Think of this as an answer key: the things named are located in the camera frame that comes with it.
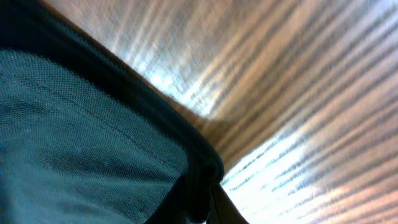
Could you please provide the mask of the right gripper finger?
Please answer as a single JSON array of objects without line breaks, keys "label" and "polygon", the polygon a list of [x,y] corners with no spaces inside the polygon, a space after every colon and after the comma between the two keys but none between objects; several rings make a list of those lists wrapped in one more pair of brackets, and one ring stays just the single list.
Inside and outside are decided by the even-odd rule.
[{"label": "right gripper finger", "polygon": [[220,185],[211,188],[207,224],[248,224]]}]

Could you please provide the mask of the black polo shirt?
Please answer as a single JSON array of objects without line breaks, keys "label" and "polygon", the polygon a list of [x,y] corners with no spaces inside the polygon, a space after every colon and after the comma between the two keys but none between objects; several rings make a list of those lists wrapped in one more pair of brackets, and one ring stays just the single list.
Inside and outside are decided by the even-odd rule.
[{"label": "black polo shirt", "polygon": [[215,150],[37,1],[1,2],[1,222],[203,223]]}]

